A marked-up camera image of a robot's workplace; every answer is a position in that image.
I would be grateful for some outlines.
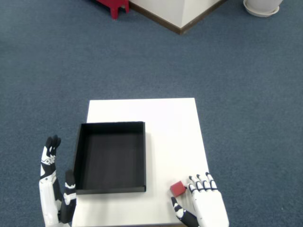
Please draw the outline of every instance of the red block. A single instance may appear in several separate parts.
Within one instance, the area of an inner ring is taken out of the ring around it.
[[[179,181],[170,187],[170,191],[175,197],[177,197],[182,195],[186,191],[186,188],[184,187],[183,183]]]

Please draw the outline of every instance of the white flower pot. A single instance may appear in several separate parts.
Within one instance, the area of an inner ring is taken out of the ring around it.
[[[275,11],[283,0],[246,0],[247,8],[260,14],[270,14]]]

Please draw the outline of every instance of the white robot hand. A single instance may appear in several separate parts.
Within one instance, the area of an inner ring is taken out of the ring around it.
[[[46,227],[69,227],[76,207],[76,185],[73,172],[65,173],[64,200],[56,178],[55,158],[61,139],[56,135],[45,143],[40,169],[40,200]]]
[[[229,221],[222,199],[214,179],[209,173],[204,176],[189,177],[194,184],[188,184],[196,216],[184,210],[175,197],[172,204],[177,218],[188,227],[228,227]]]

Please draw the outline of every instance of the black tray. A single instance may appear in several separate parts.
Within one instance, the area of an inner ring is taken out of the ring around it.
[[[145,123],[81,124],[73,171],[77,194],[145,192]]]

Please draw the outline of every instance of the white tabletop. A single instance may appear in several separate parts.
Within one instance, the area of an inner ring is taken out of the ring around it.
[[[146,129],[146,192],[78,195],[72,226],[179,223],[169,188],[208,171],[194,98],[91,100],[87,122],[143,121]],[[189,192],[177,197],[193,211]]]

